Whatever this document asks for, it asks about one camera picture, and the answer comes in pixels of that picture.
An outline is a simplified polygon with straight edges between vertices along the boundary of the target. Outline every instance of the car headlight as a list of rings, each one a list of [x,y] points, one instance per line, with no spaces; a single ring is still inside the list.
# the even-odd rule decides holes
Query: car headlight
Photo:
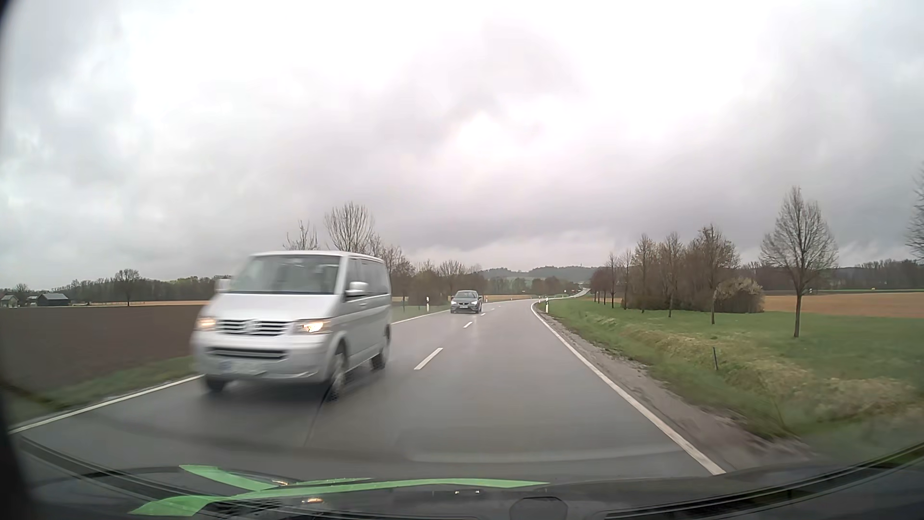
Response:
[[[196,330],[215,330],[215,318],[199,316],[196,318]]]
[[[331,322],[324,319],[300,319],[292,332],[296,334],[325,334],[331,331]]]

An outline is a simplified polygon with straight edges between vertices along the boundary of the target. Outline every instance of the gravel shoulder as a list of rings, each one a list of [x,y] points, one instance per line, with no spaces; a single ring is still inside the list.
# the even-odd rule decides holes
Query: gravel shoulder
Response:
[[[651,378],[644,365],[612,356],[571,332],[554,318],[544,313],[538,314],[614,383],[632,394],[721,467],[739,470],[817,460],[817,455],[799,440],[761,439],[745,431],[736,424],[733,417],[721,411],[685,402],[660,381]]]

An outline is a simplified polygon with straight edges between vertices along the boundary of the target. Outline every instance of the solid white edge line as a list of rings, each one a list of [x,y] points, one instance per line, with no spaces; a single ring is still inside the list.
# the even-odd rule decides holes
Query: solid white edge line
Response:
[[[414,370],[420,370],[420,369],[422,369],[426,364],[428,364],[428,363],[430,362],[431,359],[433,359],[434,357],[436,357],[436,354],[440,353],[440,351],[441,351],[442,349],[443,349],[443,347],[440,347],[440,348],[436,349],[435,351],[431,352],[430,355],[428,355],[427,357],[423,358],[423,361],[420,362],[420,365],[417,365],[417,366],[414,367]]]
[[[677,433],[676,430],[670,427],[670,425],[662,421],[659,416],[655,415],[651,410],[646,408],[641,402],[638,402],[636,398],[632,397],[631,394],[623,390],[622,387],[613,383],[613,381],[609,379],[605,374],[603,374],[603,372],[601,372],[599,368],[594,366],[590,361],[587,360],[587,358],[585,358],[577,350],[575,350],[575,348],[572,347],[570,343],[565,341],[565,339],[562,338],[561,335],[558,334],[558,332],[556,332],[555,329],[552,328],[551,325],[546,323],[545,320],[542,319],[538,313],[536,313],[535,307],[530,305],[529,309],[532,310],[532,314],[536,316],[536,319],[541,321],[542,324],[547,329],[549,329],[549,331],[551,331],[552,334],[554,334],[555,337],[558,338],[558,340],[561,341],[562,344],[565,347],[567,347],[568,350],[571,351],[571,353],[577,357],[577,359],[581,361],[581,363],[583,363],[584,365],[587,366],[587,368],[593,371],[593,373],[596,374],[598,378],[602,379],[604,383],[609,385],[611,389],[615,390],[615,392],[618,393],[619,396],[625,399],[629,404],[631,404],[633,408],[641,412],[642,415],[645,415],[645,417],[648,420],[650,420],[652,424],[654,424],[654,426],[658,427],[660,431],[664,432],[664,435],[671,438],[671,440],[674,441],[678,446],[680,446],[680,448],[682,448],[684,452],[687,452],[689,456],[693,457],[693,459],[696,462],[700,463],[704,468],[706,468],[706,471],[709,471],[713,475],[721,475],[725,473],[725,470],[723,470],[718,464],[713,462],[712,459],[710,459],[703,452],[698,450],[696,446],[694,446],[693,444],[690,444],[688,440],[684,439],[682,435]]]
[[[192,381],[193,379],[198,379],[198,378],[201,378],[201,377],[202,377],[202,375],[199,374],[198,376],[192,376],[192,377],[190,377],[190,378],[184,378],[184,379],[180,379],[180,380],[178,380],[178,381],[172,381],[172,382],[165,383],[165,384],[160,385],[160,386],[157,386],[157,387],[149,388],[149,389],[147,389],[147,390],[136,391],[135,393],[130,393],[129,395],[123,395],[122,397],[117,397],[117,398],[115,398],[115,399],[110,399],[109,401],[98,402],[98,403],[93,404],[93,405],[91,405],[91,406],[87,406],[87,407],[84,407],[84,408],[80,408],[80,409],[78,409],[78,410],[74,410],[73,412],[67,412],[66,414],[55,415],[54,417],[48,417],[47,419],[44,419],[44,420],[42,420],[42,421],[37,421],[37,422],[34,422],[34,423],[29,423],[28,425],[21,426],[21,427],[15,427],[15,428],[9,430],[9,434],[12,435],[12,434],[14,434],[14,433],[19,433],[20,431],[26,431],[27,429],[33,429],[34,427],[44,426],[44,425],[47,425],[47,424],[49,424],[49,423],[54,423],[54,421],[60,421],[61,419],[67,419],[68,417],[73,417],[74,415],[80,415],[80,414],[83,414],[83,413],[85,413],[85,412],[89,412],[89,411],[91,411],[91,410],[96,410],[97,408],[103,408],[104,406],[109,406],[110,404],[115,404],[115,403],[117,403],[117,402],[127,401],[127,400],[129,400],[129,399],[131,399],[131,398],[133,398],[133,397],[138,397],[138,396],[144,395],[144,394],[146,394],[146,393],[151,393],[151,392],[155,392],[155,391],[158,391],[158,390],[168,389],[168,388],[174,387],[174,386],[176,386],[176,385],[182,385],[183,383],[188,383],[188,382]]]
[[[447,312],[449,312],[449,309],[443,309],[442,311],[436,311],[435,313],[428,313],[428,314],[425,314],[425,315],[414,316],[414,317],[410,317],[410,318],[408,318],[408,319],[400,319],[400,320],[398,320],[398,321],[393,321],[393,322],[392,322],[392,325],[397,325],[397,324],[399,324],[399,323],[404,323],[404,322],[406,322],[406,321],[410,321],[410,320],[412,320],[412,319],[417,319],[417,318],[419,318],[419,317],[433,316],[433,315],[438,315],[438,314],[440,314],[440,313],[447,313]]]

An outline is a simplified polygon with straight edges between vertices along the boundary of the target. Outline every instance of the van side mirror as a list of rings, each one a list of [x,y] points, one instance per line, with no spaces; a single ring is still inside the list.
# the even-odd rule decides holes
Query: van side mirror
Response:
[[[369,284],[364,281],[351,281],[349,285],[346,286],[346,291],[344,291],[344,295],[347,298],[355,298],[367,294],[369,294]]]

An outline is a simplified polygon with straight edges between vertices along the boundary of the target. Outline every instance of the gray car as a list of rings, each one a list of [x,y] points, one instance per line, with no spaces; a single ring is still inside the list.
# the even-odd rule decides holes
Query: gray car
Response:
[[[347,372],[385,367],[391,284],[381,259],[340,251],[255,254],[218,280],[190,339],[210,391],[228,382],[304,382],[340,397]]]
[[[449,304],[449,312],[462,311],[481,312],[481,297],[477,291],[459,291],[456,296],[453,296],[453,301]]]

